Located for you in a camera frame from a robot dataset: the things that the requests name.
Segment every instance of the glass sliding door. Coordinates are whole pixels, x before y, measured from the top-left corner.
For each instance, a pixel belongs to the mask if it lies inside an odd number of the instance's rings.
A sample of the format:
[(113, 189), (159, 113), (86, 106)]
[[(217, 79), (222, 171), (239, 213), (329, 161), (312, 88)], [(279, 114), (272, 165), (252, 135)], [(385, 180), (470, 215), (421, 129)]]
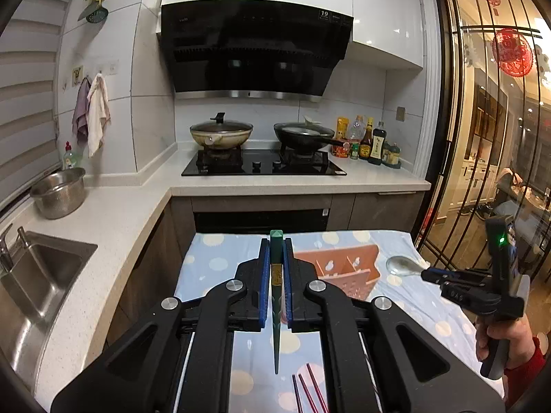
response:
[(433, 266), (488, 267), (484, 220), (512, 215), (520, 268), (544, 284), (551, 245), (551, 31), (532, 0), (438, 1), (449, 152), (419, 251)]

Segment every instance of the black glass cooktop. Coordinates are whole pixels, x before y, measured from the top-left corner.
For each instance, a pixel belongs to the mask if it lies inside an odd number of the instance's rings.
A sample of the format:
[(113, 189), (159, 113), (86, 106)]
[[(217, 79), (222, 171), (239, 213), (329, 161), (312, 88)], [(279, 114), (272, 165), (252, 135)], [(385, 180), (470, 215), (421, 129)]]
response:
[(182, 172), (182, 176), (323, 175), (345, 176), (346, 172), (329, 160), (327, 152), (300, 156), (290, 149), (200, 150)]

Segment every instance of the kitchen sink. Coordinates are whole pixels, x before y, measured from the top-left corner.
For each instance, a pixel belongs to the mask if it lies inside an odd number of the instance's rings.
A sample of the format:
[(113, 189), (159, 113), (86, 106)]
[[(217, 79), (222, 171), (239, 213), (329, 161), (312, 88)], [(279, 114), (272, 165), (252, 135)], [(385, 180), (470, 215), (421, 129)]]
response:
[(0, 269), (0, 349), (34, 394), (42, 353), (65, 296), (97, 245), (27, 232)]

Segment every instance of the red chopstick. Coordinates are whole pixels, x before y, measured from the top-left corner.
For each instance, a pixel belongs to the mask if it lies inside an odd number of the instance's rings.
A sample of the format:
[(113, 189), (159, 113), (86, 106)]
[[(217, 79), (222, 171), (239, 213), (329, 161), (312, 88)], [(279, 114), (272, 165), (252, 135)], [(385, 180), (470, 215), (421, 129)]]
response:
[(318, 409), (313, 403), (312, 396), (310, 396), (310, 392), (308, 391), (308, 387), (306, 386), (306, 382), (304, 382), (304, 377), (302, 377), (302, 374), (299, 374), (300, 383), (302, 384), (302, 387), (304, 388), (304, 392), (306, 393), (306, 397), (308, 398), (308, 402), (310, 403), (310, 406), (312, 407), (313, 413), (319, 413)]
[(297, 378), (293, 374), (293, 388), (295, 389), (295, 398), (297, 400), (297, 409), (299, 413), (302, 413), (302, 404), (300, 403), (299, 387), (297, 386)]
[(316, 390), (318, 399), (320, 400), (321, 408), (323, 408), (323, 413), (329, 413), (329, 411), (327, 410), (327, 405), (325, 405), (325, 401), (323, 400), (323, 396), (321, 395), (320, 388), (318, 387), (318, 382), (316, 382), (316, 378), (313, 376), (313, 371), (312, 371), (312, 368), (310, 367), (310, 364), (307, 363), (306, 367), (308, 368), (308, 373), (310, 373), (310, 379), (312, 379), (313, 387)]

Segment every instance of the towel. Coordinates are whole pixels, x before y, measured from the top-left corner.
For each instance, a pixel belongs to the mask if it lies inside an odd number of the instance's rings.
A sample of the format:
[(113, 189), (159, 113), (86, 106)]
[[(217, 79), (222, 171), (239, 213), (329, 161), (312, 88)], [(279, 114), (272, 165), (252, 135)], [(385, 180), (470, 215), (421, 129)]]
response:
[(107, 84), (101, 73), (97, 73), (88, 92), (88, 157), (92, 158), (103, 144), (105, 125), (111, 122)]
[(81, 87), (76, 97), (76, 105), (73, 112), (73, 134), (76, 136), (76, 142), (80, 145), (88, 141), (88, 125), (86, 116), (88, 114), (88, 93), (90, 91), (90, 81), (87, 77), (82, 79)]

